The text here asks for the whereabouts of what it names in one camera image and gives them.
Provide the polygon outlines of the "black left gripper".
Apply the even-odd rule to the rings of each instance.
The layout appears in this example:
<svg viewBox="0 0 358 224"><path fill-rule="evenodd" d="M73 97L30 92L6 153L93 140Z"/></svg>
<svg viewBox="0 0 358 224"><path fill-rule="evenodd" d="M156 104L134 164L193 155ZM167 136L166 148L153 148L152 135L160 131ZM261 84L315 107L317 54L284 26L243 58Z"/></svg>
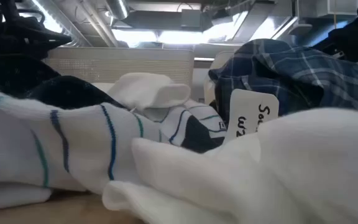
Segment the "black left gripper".
<svg viewBox="0 0 358 224"><path fill-rule="evenodd" d="M72 41L69 35L46 29L44 49L39 45L43 41L41 32L44 29L34 18L0 22L0 55L24 54L44 59L48 55L46 49L55 49Z"/></svg>

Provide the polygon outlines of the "blue plaid shirt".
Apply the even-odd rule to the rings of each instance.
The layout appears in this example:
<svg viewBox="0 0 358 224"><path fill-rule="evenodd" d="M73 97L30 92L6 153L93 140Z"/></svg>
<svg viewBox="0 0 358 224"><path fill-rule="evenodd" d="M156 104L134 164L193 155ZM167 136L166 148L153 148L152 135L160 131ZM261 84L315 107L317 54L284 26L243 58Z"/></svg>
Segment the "blue plaid shirt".
<svg viewBox="0 0 358 224"><path fill-rule="evenodd" d="M358 63L280 40L251 40L208 76L225 123L235 89L275 96L279 116L313 108L358 110Z"/></svg>

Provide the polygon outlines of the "dark navy dotted garment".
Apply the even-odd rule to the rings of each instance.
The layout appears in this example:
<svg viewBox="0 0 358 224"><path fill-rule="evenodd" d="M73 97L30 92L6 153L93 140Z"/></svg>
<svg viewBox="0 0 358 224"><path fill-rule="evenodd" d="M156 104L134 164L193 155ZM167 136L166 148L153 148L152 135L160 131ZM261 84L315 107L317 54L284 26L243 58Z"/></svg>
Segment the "dark navy dotted garment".
<svg viewBox="0 0 358 224"><path fill-rule="evenodd" d="M61 75L42 61L26 55L0 55L0 92L65 110L101 103L125 108L91 83Z"/></svg>

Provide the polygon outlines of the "white ankle sock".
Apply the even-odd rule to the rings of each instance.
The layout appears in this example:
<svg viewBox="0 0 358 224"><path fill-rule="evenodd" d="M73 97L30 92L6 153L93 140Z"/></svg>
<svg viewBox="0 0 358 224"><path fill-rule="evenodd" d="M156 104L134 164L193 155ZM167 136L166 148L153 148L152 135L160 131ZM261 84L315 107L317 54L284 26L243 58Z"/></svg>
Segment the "white ankle sock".
<svg viewBox="0 0 358 224"><path fill-rule="evenodd" d="M127 73L112 85L107 94L127 109L162 123L170 110L189 101L191 88L166 75Z"/></svg>

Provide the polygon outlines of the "white sock teal blue stripes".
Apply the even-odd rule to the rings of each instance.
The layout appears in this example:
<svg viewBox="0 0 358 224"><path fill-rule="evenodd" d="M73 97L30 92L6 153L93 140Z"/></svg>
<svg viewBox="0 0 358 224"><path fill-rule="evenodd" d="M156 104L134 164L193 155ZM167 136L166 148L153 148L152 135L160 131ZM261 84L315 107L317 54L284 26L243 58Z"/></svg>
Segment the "white sock teal blue stripes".
<svg viewBox="0 0 358 224"><path fill-rule="evenodd" d="M167 141L157 123L108 103L64 110L0 92L0 182L100 194L138 180L135 138Z"/></svg>
<svg viewBox="0 0 358 224"><path fill-rule="evenodd" d="M169 108L157 122L170 144L197 153L220 146L227 132L224 121L213 107L193 100Z"/></svg>

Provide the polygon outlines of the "large white garment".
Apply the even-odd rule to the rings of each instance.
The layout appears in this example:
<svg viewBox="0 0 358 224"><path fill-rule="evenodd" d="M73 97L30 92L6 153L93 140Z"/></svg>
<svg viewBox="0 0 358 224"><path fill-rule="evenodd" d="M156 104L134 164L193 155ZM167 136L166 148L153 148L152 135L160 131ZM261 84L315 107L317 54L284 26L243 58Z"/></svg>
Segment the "large white garment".
<svg viewBox="0 0 358 224"><path fill-rule="evenodd" d="M358 111L301 111L204 154L135 139L139 184L103 204L147 224L358 224Z"/></svg>

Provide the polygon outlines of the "plain white sock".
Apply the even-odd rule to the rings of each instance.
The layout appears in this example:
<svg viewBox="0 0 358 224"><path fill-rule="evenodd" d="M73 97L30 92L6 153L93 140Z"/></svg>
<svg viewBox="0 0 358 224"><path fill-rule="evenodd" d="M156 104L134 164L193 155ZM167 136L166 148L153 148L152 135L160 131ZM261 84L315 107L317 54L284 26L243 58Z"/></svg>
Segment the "plain white sock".
<svg viewBox="0 0 358 224"><path fill-rule="evenodd" d="M52 194L49 188L28 184L0 182L0 209L47 201Z"/></svg>

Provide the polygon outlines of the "white handwritten paper label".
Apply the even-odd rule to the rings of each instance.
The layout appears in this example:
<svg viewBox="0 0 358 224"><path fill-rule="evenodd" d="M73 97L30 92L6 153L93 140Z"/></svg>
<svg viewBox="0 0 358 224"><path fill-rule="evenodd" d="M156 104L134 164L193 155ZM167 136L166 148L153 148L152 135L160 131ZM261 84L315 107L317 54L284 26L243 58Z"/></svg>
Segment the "white handwritten paper label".
<svg viewBox="0 0 358 224"><path fill-rule="evenodd" d="M275 95L249 90L233 90L224 143L257 132L261 123L278 118L278 109L279 100Z"/></svg>

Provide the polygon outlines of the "bright ceiling light panel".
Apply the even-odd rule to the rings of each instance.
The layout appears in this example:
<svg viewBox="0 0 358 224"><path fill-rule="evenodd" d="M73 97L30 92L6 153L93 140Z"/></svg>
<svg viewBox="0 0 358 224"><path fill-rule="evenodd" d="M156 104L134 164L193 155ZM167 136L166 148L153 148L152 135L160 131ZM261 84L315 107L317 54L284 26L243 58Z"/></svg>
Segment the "bright ceiling light panel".
<svg viewBox="0 0 358 224"><path fill-rule="evenodd" d="M231 40L235 32L224 27L214 26L204 32L189 32L178 30L132 30L112 29L112 33L118 41L125 42L130 48L139 47L145 43L196 45Z"/></svg>

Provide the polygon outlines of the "silver round air duct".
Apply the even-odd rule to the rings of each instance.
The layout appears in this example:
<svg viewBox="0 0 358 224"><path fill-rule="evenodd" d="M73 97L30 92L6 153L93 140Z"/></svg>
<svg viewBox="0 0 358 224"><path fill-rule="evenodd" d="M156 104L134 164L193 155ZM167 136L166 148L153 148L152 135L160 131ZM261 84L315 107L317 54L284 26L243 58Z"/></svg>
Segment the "silver round air duct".
<svg viewBox="0 0 358 224"><path fill-rule="evenodd" d="M130 13L126 0L106 0L106 7L113 18L118 20L127 18Z"/></svg>

